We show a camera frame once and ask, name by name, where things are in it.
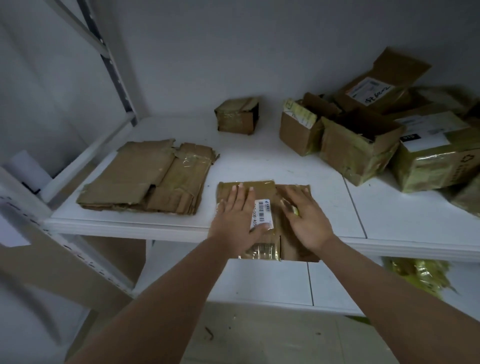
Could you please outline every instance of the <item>hand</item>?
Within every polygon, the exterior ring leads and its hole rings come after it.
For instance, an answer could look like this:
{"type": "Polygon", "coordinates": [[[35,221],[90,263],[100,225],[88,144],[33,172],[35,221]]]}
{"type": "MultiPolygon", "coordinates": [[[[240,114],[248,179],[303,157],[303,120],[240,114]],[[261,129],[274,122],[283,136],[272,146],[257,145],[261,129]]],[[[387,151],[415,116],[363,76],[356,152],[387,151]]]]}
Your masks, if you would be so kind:
{"type": "Polygon", "coordinates": [[[228,200],[220,201],[208,237],[215,237],[219,242],[226,244],[232,256],[239,256],[245,252],[269,228],[268,224],[260,224],[250,231],[254,205],[255,190],[253,187],[250,187],[245,200],[243,184],[240,183],[238,187],[234,185],[228,200]]]}
{"type": "Polygon", "coordinates": [[[286,191],[300,213],[300,216],[295,215],[282,201],[283,211],[289,219],[295,235],[307,249],[319,255],[323,244],[335,237],[330,221],[313,199],[308,188],[296,192],[287,187],[286,191]]]}

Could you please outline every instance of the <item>forearm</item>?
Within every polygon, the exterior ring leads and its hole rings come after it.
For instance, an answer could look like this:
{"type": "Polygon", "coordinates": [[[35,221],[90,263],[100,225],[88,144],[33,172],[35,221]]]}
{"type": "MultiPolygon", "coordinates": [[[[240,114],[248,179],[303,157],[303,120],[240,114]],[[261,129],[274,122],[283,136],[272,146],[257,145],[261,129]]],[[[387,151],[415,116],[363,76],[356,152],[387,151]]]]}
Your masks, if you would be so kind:
{"type": "Polygon", "coordinates": [[[122,311],[70,363],[178,363],[231,252],[209,238],[122,311]]]}
{"type": "Polygon", "coordinates": [[[386,271],[337,237],[316,252],[401,363],[478,360],[480,323],[386,271]]]}

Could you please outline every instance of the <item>person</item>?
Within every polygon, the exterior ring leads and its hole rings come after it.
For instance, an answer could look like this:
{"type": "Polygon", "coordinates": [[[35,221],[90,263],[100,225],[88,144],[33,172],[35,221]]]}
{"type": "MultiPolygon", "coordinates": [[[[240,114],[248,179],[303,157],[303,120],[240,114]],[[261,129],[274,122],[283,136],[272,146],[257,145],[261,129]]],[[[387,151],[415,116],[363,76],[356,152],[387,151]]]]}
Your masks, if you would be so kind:
{"type": "MultiPolygon", "coordinates": [[[[335,274],[400,363],[480,360],[480,323],[407,283],[335,236],[308,190],[287,189],[284,206],[301,243],[335,274]]],[[[229,258],[266,231],[250,231],[255,191],[240,184],[220,202],[206,240],[120,312],[69,364],[179,363],[203,305],[229,258]]]]}

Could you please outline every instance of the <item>person's right hand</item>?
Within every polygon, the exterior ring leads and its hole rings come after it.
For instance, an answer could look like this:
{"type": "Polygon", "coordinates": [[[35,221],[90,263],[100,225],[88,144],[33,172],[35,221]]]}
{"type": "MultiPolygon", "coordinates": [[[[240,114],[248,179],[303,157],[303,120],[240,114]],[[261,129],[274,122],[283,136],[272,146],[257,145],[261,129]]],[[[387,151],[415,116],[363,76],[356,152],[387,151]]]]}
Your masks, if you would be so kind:
{"type": "Polygon", "coordinates": [[[330,221],[313,199],[308,188],[296,192],[287,187],[286,191],[300,213],[300,216],[295,215],[282,203],[283,211],[290,221],[293,232],[307,249],[319,255],[325,242],[335,237],[330,221]]]}

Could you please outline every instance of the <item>person's left hand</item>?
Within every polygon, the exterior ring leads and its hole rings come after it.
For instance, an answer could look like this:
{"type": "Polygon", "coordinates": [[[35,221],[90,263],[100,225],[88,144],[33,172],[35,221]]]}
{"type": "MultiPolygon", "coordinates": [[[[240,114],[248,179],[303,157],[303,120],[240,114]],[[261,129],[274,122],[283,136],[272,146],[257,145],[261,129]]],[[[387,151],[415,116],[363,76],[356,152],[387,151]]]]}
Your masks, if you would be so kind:
{"type": "Polygon", "coordinates": [[[239,256],[249,249],[269,228],[269,224],[260,224],[250,231],[254,205],[255,190],[250,187],[245,200],[242,183],[238,187],[234,185],[228,200],[222,200],[218,205],[208,236],[215,237],[219,243],[224,243],[232,256],[239,256]]]}

